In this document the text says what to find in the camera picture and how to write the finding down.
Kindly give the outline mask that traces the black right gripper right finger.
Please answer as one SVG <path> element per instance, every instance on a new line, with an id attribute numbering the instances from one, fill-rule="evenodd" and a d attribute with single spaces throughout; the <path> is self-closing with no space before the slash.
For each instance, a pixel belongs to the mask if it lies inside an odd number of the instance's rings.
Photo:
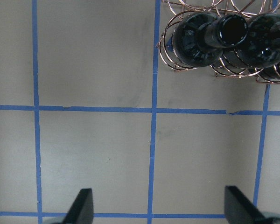
<path id="1" fill-rule="evenodd" d="M 265 216 L 236 186 L 224 188 L 224 216 L 229 224 L 267 224 Z"/>

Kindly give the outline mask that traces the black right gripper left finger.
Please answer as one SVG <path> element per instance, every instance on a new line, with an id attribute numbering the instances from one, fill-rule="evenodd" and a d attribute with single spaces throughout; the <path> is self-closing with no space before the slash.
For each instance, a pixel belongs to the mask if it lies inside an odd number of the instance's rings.
<path id="1" fill-rule="evenodd" d="M 92 189 L 81 189 L 63 219 L 64 224 L 92 224 L 94 219 Z"/>

